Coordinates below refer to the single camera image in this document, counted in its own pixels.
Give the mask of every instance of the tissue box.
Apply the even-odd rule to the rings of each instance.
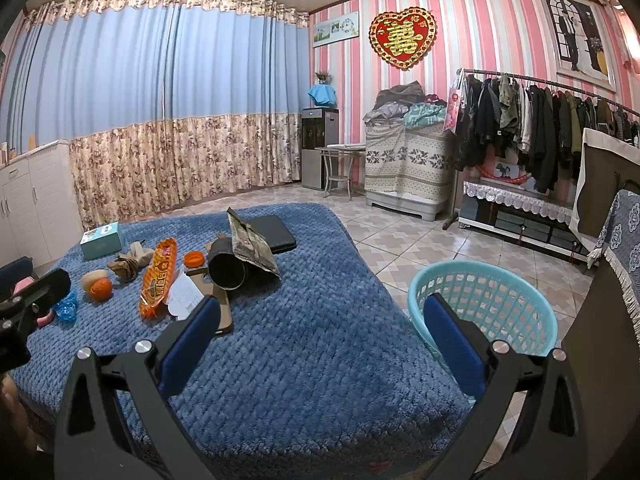
[[[80,248],[85,260],[100,258],[122,250],[124,240],[117,222],[87,231],[80,240]]]

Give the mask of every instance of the orange snack bag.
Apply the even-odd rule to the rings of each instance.
[[[151,264],[142,278],[138,309],[143,317],[155,317],[158,306],[169,293],[177,256],[178,244],[174,238],[167,238],[156,247]]]

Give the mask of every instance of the white paper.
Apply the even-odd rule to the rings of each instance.
[[[181,272],[169,289],[167,307],[169,314],[178,321],[187,319],[191,311],[198,306],[204,295],[185,273]]]

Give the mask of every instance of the textured blue bedspread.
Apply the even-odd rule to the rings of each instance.
[[[318,204],[257,206],[241,214],[277,214],[298,247],[275,257],[279,286],[263,283],[230,297],[234,332],[212,341],[183,393],[170,401],[212,468],[229,479],[301,479],[364,473],[370,463],[390,461],[398,474],[398,465],[411,467],[442,450],[468,403],[337,217]],[[225,212],[122,228],[127,245],[144,240],[155,247],[175,237],[179,261],[218,232],[230,235]],[[80,347],[127,351],[170,322],[141,320],[142,275],[127,285],[113,276],[113,297],[99,306],[84,299],[80,277],[111,259],[85,262],[79,246],[62,258],[79,290],[78,320],[73,326],[55,320],[35,332],[31,362],[12,372],[51,421]],[[132,434],[146,449],[150,441],[132,401],[122,398]]]

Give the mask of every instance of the laundry basket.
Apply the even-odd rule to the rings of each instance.
[[[489,341],[501,339],[519,353],[546,356],[558,324],[542,294],[508,270],[482,262],[451,260],[418,272],[409,286],[409,314],[422,338],[440,356],[424,324],[424,300],[439,292],[460,319],[473,321]]]

